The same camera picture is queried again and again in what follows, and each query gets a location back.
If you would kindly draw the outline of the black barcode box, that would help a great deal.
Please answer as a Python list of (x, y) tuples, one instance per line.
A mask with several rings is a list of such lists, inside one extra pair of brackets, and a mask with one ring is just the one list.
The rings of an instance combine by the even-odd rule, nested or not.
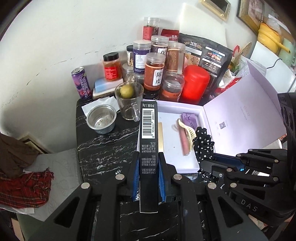
[(139, 198), (141, 213), (157, 213), (159, 204), (158, 106), (142, 101), (139, 130)]

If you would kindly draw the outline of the black polka dot scrunchie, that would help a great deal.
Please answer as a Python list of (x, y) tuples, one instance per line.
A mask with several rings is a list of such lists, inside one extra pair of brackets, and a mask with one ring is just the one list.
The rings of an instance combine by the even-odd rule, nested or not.
[(215, 161), (214, 157), (214, 142), (211, 141), (212, 137), (207, 134), (207, 129), (201, 126), (196, 128), (196, 137), (193, 139), (193, 149), (195, 152), (196, 159), (198, 161), (200, 170), (199, 173), (206, 178), (209, 178), (211, 175), (211, 169), (206, 171), (202, 167), (204, 161)]

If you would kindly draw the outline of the cream hair claw clip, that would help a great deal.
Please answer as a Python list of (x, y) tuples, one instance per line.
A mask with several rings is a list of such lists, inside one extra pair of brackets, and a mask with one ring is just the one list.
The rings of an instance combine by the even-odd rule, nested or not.
[[(182, 121), (181, 121), (180, 125), (186, 130), (186, 136), (187, 136), (187, 138), (189, 140), (189, 143), (190, 143), (190, 151), (191, 151), (191, 149), (193, 148), (193, 139), (196, 137), (196, 133), (195, 133), (195, 131), (194, 131), (193, 128), (185, 125)], [(179, 130), (178, 129), (178, 119), (176, 121), (176, 124), (174, 125), (174, 129), (175, 130)]]

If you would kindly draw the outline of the pink lip gloss stick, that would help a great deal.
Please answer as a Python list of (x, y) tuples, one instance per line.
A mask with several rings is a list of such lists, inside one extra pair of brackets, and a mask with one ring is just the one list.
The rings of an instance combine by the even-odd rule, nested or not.
[(187, 156), (190, 153), (190, 143), (186, 136), (186, 130), (180, 125), (180, 123), (181, 123), (181, 120), (178, 119), (178, 129), (179, 129), (179, 135), (180, 135), (180, 140), (182, 145), (182, 151), (183, 151), (183, 155)]

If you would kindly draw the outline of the gold rectangular box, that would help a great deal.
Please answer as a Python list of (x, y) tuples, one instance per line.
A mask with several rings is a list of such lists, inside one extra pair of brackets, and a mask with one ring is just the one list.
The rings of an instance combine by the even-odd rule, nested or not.
[(159, 150), (159, 153), (164, 152), (163, 125), (162, 125), (162, 123), (158, 123), (158, 150)]

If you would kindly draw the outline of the purple small box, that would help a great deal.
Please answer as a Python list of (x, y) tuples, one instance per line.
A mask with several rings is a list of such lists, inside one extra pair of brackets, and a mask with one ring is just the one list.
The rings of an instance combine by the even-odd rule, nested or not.
[(182, 113), (181, 120), (185, 125), (193, 128), (194, 130), (198, 127), (198, 119), (194, 113)]

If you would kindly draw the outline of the grey leaf pattern cushion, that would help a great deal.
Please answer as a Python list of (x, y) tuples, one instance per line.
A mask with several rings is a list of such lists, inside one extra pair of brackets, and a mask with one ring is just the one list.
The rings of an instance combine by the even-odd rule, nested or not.
[(18, 213), (18, 218), (30, 216), (45, 221), (82, 183), (76, 149), (41, 154), (31, 166), (25, 168), (25, 171), (41, 172), (46, 169), (54, 173), (48, 202), (40, 208), (35, 208), (34, 213)]

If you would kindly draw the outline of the red plaid blanket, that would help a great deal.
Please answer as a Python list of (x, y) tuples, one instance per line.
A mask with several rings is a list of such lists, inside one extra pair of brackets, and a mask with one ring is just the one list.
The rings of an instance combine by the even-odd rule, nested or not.
[(24, 173), (10, 179), (1, 173), (1, 205), (12, 208), (38, 208), (49, 200), (54, 173), (49, 169), (43, 172)]

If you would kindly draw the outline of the red plastic canister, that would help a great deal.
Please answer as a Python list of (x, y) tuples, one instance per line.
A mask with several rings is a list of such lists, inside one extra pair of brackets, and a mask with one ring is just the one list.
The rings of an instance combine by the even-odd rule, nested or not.
[(198, 104), (209, 84), (209, 73), (200, 66), (188, 65), (184, 69), (184, 80), (180, 102)]

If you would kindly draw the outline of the short orange jar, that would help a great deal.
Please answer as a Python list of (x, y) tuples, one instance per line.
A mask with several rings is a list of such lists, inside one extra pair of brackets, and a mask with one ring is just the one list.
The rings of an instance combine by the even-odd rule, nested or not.
[(166, 73), (162, 80), (159, 99), (178, 102), (185, 84), (184, 76), (176, 73)]

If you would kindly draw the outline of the brown cloth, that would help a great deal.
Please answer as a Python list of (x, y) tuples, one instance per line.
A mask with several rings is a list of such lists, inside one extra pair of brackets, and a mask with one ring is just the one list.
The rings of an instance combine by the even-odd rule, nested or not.
[(8, 178), (16, 178), (32, 165), (39, 152), (15, 138), (1, 133), (1, 171)]

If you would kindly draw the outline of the blue sponge box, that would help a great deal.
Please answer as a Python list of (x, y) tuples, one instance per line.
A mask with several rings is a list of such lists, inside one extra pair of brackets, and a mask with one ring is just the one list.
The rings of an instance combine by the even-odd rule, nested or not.
[(116, 81), (108, 81), (105, 78), (101, 78), (95, 81), (94, 88), (96, 92), (103, 92), (112, 88), (116, 88), (121, 83), (123, 83), (122, 78)]

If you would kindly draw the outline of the red jar black lid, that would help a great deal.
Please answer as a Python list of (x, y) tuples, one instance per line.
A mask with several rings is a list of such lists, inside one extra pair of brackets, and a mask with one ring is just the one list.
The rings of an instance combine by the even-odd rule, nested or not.
[(117, 81), (122, 78), (121, 61), (118, 52), (103, 55), (104, 75), (107, 81)]

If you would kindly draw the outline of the white label dark jar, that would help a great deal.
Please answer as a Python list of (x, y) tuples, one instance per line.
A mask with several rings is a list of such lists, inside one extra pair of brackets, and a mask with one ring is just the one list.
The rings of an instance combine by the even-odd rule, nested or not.
[(169, 37), (153, 35), (151, 36), (151, 52), (163, 54), (166, 56), (169, 45)]

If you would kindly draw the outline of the purple label jar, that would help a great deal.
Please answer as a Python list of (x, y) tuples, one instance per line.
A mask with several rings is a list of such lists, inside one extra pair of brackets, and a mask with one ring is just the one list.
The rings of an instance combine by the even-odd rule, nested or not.
[(135, 40), (133, 42), (133, 68), (137, 74), (144, 74), (147, 53), (151, 51), (150, 40)]

